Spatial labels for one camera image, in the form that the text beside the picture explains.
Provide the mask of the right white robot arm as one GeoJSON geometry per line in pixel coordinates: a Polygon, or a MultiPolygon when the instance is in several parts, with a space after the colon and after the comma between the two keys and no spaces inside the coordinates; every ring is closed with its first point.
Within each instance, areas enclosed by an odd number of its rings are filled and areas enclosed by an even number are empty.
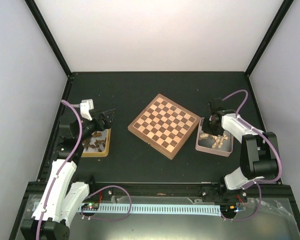
{"type": "Polygon", "coordinates": [[[233,109],[226,109],[221,98],[209,102],[209,112],[201,130],[217,137],[227,131],[241,144],[239,167],[222,177],[216,189],[222,202],[229,202],[256,183],[271,183],[281,178],[282,164],[273,132],[251,126],[233,109]]]}

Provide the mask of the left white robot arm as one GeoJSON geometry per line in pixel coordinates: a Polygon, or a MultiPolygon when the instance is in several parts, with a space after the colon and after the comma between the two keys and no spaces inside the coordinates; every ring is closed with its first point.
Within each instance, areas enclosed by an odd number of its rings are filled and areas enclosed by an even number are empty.
{"type": "Polygon", "coordinates": [[[109,130],[114,114],[114,109],[94,110],[92,119],[82,123],[69,112],[60,117],[58,142],[44,193],[31,218],[20,225],[26,240],[69,239],[71,222],[80,204],[98,192],[94,176],[73,178],[84,151],[83,141],[96,131],[109,130]]]}

